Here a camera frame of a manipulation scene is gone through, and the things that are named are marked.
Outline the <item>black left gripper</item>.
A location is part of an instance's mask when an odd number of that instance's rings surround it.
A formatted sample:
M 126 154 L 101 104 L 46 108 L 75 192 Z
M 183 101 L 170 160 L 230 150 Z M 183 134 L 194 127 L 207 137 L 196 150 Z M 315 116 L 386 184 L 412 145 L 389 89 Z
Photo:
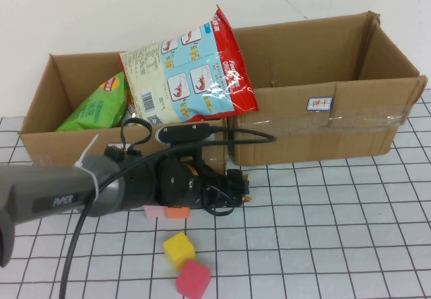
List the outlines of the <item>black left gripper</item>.
M 228 169 L 220 174 L 204 163 L 192 163 L 196 172 L 198 198 L 192 204 L 192 209 L 204 211 L 232 211 L 234 205 L 249 202 L 249 190 L 235 190 L 232 188 L 247 188 L 248 180 L 239 169 Z

